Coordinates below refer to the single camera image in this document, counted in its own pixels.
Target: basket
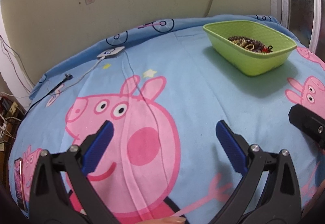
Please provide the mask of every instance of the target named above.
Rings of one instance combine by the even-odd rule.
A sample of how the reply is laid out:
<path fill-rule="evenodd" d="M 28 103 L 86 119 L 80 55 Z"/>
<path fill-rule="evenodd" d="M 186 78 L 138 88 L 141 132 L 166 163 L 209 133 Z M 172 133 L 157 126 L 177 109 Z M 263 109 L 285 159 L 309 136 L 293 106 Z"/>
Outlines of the basket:
<path fill-rule="evenodd" d="M 241 72 L 257 76 L 282 65 L 297 47 L 294 40 L 265 25 L 252 21 L 229 21 L 203 26 L 213 48 Z M 232 36 L 245 36 L 273 46 L 273 53 L 255 53 L 228 40 Z"/>

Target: metal screw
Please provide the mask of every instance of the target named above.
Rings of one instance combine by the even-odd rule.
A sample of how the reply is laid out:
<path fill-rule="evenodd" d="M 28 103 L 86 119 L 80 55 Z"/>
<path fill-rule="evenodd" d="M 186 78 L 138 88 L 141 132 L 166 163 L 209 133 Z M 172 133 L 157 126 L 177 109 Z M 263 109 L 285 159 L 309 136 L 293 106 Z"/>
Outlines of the metal screw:
<path fill-rule="evenodd" d="M 75 153 L 79 150 L 79 146 L 77 145 L 71 145 L 69 148 L 69 151 L 71 151 L 71 153 Z"/>
<path fill-rule="evenodd" d="M 257 144 L 253 144 L 253 145 L 251 146 L 251 150 L 252 150 L 253 152 L 258 152 L 258 151 L 260 150 L 260 147 L 259 147 Z"/>
<path fill-rule="evenodd" d="M 283 156 L 288 156 L 289 155 L 289 151 L 286 150 L 286 149 L 283 149 L 281 153 L 282 153 Z"/>
<path fill-rule="evenodd" d="M 42 150 L 41 151 L 41 157 L 45 157 L 48 155 L 48 150 Z"/>

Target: star print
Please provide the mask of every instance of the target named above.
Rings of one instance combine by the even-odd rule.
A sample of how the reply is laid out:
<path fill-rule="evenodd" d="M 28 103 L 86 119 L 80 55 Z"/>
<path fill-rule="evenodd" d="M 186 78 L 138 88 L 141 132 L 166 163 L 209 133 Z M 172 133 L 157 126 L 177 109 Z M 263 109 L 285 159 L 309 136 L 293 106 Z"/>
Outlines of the star print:
<path fill-rule="evenodd" d="M 111 64 L 106 64 L 106 65 L 103 66 L 103 69 L 107 69 L 107 68 L 109 68 L 110 66 L 111 66 Z"/>
<path fill-rule="evenodd" d="M 143 73 L 143 78 L 153 78 L 153 76 L 157 73 L 157 71 L 154 71 L 152 69 L 147 70 Z"/>

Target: cartoon pig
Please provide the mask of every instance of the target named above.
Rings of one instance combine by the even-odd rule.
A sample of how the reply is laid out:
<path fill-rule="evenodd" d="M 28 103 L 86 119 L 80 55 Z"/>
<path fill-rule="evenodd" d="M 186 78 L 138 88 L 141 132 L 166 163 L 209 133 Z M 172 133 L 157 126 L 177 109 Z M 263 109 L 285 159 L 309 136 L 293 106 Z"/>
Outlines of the cartoon pig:
<path fill-rule="evenodd" d="M 41 148 L 36 149 L 34 152 L 31 151 L 31 145 L 28 146 L 27 151 L 24 152 L 22 160 L 22 183 L 24 189 L 25 200 L 29 201 L 30 187 L 33 180 L 33 174 L 38 161 L 38 157 L 41 153 Z"/>
<path fill-rule="evenodd" d="M 302 57 L 308 59 L 311 62 L 320 64 L 321 67 L 325 70 L 325 63 L 320 58 L 318 58 L 318 56 L 313 54 L 309 49 L 297 47 L 297 51 Z"/>
<path fill-rule="evenodd" d="M 325 86 L 319 79 L 310 76 L 304 85 L 292 78 L 288 78 L 288 82 L 300 92 L 298 95 L 289 89 L 285 91 L 287 98 L 292 103 L 303 105 L 318 116 L 325 118 Z"/>
<path fill-rule="evenodd" d="M 173 118 L 155 102 L 166 78 L 147 80 L 135 96 L 139 82 L 134 75 L 120 93 L 79 97 L 66 115 L 66 131 L 77 145 L 105 120 L 114 125 L 113 139 L 96 170 L 87 176 L 102 201 L 123 224 L 186 214 L 211 199 L 226 202 L 229 195 L 223 192 L 232 184 L 217 188 L 220 174 L 212 179 L 206 197 L 181 211 L 168 197 L 180 168 L 180 141 Z M 75 210 L 84 213 L 74 193 L 70 200 Z"/>

